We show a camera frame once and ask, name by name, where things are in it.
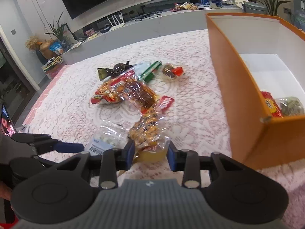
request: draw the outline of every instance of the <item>orange box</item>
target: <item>orange box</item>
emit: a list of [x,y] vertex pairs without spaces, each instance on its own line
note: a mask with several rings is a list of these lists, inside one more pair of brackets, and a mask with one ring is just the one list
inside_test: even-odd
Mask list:
[[305,115],[272,117],[260,91],[305,106],[305,33],[279,17],[206,14],[232,157],[254,169],[305,158]]

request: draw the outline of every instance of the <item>door frame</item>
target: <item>door frame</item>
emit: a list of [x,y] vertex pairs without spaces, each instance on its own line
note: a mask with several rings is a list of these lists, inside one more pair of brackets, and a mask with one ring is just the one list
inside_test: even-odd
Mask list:
[[16,112],[13,115],[10,115],[13,123],[16,123],[16,121],[18,120],[19,116],[21,115],[21,113],[23,112],[23,110],[25,109],[25,107],[27,106],[27,104],[29,103],[29,101],[31,100],[31,98],[34,96],[34,94],[36,93],[36,90],[34,89],[34,87],[31,85],[31,83],[27,80],[27,78],[25,77],[25,75],[22,73],[22,71],[19,69],[18,65],[16,64],[16,62],[14,61],[14,59],[12,58],[12,56],[10,55],[9,51],[7,50],[3,40],[0,37],[0,52],[3,54],[3,56],[5,57],[5,59],[7,60],[7,62],[9,63],[9,65],[12,67],[13,71],[16,73],[16,75],[18,76],[18,78],[20,78],[21,82],[25,85],[25,87],[29,90],[29,94],[27,95],[27,97],[21,102],[21,104],[19,105],[19,107],[17,108]]

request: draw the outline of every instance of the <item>lace tablecloth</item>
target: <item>lace tablecloth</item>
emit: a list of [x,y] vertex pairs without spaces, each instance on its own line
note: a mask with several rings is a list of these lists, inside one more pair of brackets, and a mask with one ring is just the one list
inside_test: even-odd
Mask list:
[[[178,149],[192,149],[199,155],[219,151],[231,156],[229,128],[222,97],[209,54],[207,30],[178,33],[134,43],[83,60],[64,68],[51,82],[30,112],[26,123],[30,133],[50,134],[55,139],[86,145],[102,119],[130,128],[140,118],[127,102],[94,105],[90,98],[98,88],[98,67],[113,67],[119,62],[142,60],[172,62],[187,70],[179,82],[155,79],[150,87],[161,95],[175,98],[166,114],[169,134]],[[62,161],[68,154],[51,152],[44,157]],[[292,228],[305,224],[305,160],[261,172],[281,183],[289,192],[290,204],[284,221]],[[210,181],[202,171],[202,185]],[[137,163],[118,180],[176,178],[182,173],[170,171],[166,160],[154,164]]]

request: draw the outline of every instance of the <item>human hand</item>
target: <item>human hand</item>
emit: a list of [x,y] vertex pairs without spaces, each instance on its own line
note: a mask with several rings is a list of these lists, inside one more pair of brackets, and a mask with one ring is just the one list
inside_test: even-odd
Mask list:
[[11,200],[12,190],[0,181],[0,197],[8,201]]

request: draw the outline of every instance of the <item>power outlet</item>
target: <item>power outlet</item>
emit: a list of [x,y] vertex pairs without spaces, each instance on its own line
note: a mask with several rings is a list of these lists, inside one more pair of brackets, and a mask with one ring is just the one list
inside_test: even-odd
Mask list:
[[291,9],[290,8],[284,8],[284,13],[285,14],[291,14]]

